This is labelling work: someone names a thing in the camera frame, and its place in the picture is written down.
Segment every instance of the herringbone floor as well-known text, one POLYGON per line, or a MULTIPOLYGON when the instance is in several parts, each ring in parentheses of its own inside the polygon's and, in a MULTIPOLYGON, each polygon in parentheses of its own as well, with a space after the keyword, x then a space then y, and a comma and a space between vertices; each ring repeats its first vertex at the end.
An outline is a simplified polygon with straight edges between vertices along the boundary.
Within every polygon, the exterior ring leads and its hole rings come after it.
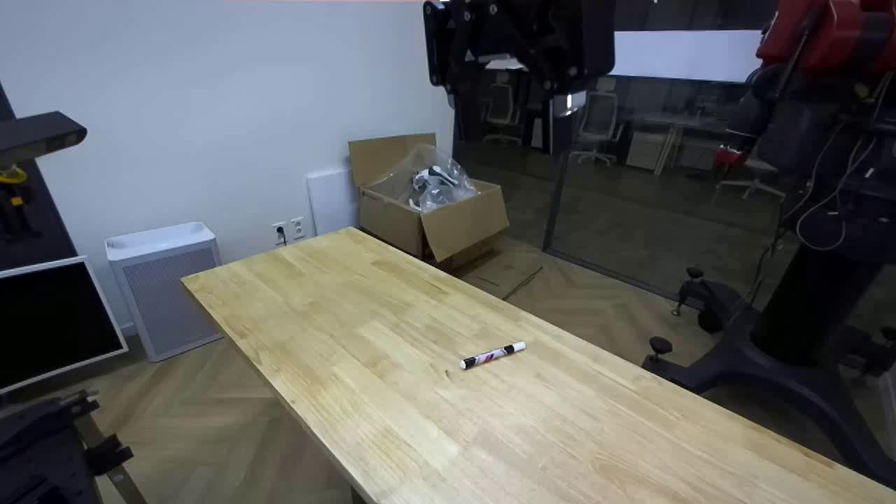
MULTIPOLYGON (((508 236, 539 246, 556 165, 546 155, 476 143, 471 178, 503 189, 508 236)), ((647 172, 576 162, 567 169, 564 199, 555 236, 555 253, 598 273, 675 295, 679 273, 700 266, 713 281, 746 288, 755 257, 776 229, 776 199, 742 192, 716 192, 707 173, 669 169, 647 172)), ((777 287, 794 241, 763 260, 760 299, 777 287)), ((875 334, 896 325, 896 270, 884 270, 851 313, 851 325, 875 334)))
MULTIPOLYGON (((546 270, 511 304, 633 365, 654 334, 675 343, 679 365, 710 346, 692 313, 671 316, 669 299, 555 257, 546 257, 546 270)), ((97 390, 97 423, 135 449, 128 474, 149 502, 350 502, 328 453, 279 409, 230 343, 165 365, 130 365, 79 388, 97 390)), ((818 446, 811 430, 780 407, 749 396, 718 400, 818 446)), ((872 409, 870 420, 881 425, 881 411, 872 409)), ((105 481, 101 493, 121 502, 105 481)))

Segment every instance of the marker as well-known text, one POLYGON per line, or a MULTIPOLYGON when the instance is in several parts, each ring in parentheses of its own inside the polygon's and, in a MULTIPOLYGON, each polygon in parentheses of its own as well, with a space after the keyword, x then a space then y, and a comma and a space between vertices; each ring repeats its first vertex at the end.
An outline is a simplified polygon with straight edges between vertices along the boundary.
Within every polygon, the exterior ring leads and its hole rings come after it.
POLYGON ((527 351, 527 343, 514 343, 514 346, 507 346, 507 347, 494 347, 494 351, 487 351, 487 354, 462 358, 462 362, 459 362, 459 369, 473 369, 473 368, 480 368, 480 365, 489 365, 489 362, 499 362, 499 358, 507 358, 507 357, 524 354, 524 351, 527 351))

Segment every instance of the table top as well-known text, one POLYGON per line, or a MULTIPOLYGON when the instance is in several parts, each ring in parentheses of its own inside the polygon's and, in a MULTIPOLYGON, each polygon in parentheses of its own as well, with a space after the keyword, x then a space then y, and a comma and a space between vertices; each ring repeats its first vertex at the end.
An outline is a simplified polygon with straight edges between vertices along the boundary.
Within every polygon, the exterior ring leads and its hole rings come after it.
POLYGON ((893 502, 359 229, 184 287, 368 502, 893 502))

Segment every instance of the wall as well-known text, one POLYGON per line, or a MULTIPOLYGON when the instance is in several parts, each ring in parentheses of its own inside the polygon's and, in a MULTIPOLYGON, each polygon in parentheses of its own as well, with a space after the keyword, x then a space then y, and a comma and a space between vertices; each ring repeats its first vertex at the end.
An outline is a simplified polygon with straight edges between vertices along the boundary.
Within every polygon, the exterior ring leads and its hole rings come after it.
POLYGON ((350 137, 440 133, 419 4, 4 0, 0 80, 20 116, 62 109, 83 145, 42 161, 80 253, 128 323, 104 239, 199 220, 223 260, 307 215, 305 173, 350 137))
POLYGON ((619 32, 612 77, 742 84, 760 32, 619 32))

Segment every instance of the cardboard box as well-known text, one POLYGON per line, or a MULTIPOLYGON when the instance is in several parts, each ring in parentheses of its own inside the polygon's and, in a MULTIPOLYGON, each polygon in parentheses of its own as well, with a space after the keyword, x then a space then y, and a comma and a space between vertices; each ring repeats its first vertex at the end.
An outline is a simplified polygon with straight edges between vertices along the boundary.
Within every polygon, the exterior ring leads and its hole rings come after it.
POLYGON ((417 214, 405 203, 377 193, 374 185, 409 161, 417 145, 436 145, 436 137, 409 136, 350 143, 359 227, 413 257, 459 270, 489 253, 508 227, 503 193, 499 185, 473 180, 479 192, 473 199, 430 214, 417 214))

